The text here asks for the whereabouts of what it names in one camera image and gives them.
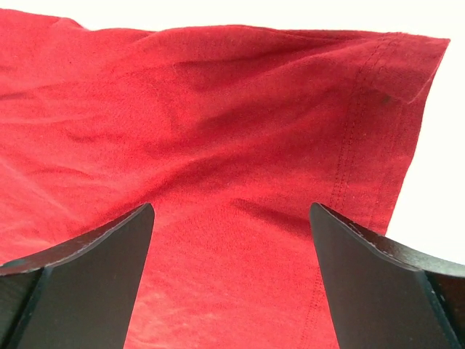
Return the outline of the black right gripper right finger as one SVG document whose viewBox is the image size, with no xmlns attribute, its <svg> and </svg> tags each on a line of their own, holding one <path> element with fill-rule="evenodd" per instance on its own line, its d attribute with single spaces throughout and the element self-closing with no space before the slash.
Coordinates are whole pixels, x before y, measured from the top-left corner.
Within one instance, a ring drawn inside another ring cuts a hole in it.
<svg viewBox="0 0 465 349">
<path fill-rule="evenodd" d="M 314 203 L 310 226 L 340 348 L 464 347 L 464 266 Z"/>
</svg>

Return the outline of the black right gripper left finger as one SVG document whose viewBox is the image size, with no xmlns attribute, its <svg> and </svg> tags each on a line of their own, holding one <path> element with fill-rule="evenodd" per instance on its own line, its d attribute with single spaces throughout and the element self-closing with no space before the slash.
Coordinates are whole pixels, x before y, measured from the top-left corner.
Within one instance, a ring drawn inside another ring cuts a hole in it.
<svg viewBox="0 0 465 349">
<path fill-rule="evenodd" d="M 1 347 L 122 348 L 155 212 L 143 204 L 1 266 Z"/>
</svg>

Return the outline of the dark red t shirt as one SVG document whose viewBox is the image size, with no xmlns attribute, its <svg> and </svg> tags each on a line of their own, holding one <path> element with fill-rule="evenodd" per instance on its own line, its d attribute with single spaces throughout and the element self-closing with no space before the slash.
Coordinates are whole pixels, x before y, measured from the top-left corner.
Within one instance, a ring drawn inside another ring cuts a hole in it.
<svg viewBox="0 0 465 349">
<path fill-rule="evenodd" d="M 384 233 L 449 40 L 1 11 L 1 260 L 149 202 L 128 348 L 336 348 L 314 202 Z"/>
</svg>

